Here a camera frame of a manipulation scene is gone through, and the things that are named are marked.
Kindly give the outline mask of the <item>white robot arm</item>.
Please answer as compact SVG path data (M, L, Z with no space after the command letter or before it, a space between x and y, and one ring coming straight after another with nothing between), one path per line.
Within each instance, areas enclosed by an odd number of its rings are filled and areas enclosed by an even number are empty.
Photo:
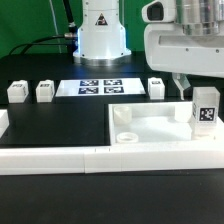
M110 66L129 57L119 0L82 0L76 63ZM144 51L149 67L224 78L224 0L153 0L142 8Z

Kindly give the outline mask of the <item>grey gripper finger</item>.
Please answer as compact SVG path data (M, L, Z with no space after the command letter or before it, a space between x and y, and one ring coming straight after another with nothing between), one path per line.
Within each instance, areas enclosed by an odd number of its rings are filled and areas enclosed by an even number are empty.
M187 76L182 73L173 73L172 79L180 92L180 98L184 99L184 91L190 87Z

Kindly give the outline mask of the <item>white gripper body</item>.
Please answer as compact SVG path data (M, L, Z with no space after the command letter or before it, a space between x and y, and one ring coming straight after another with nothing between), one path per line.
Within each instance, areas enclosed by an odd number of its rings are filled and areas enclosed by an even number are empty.
M149 24L144 48L152 70L224 78L223 24L209 36L187 36L174 23Z

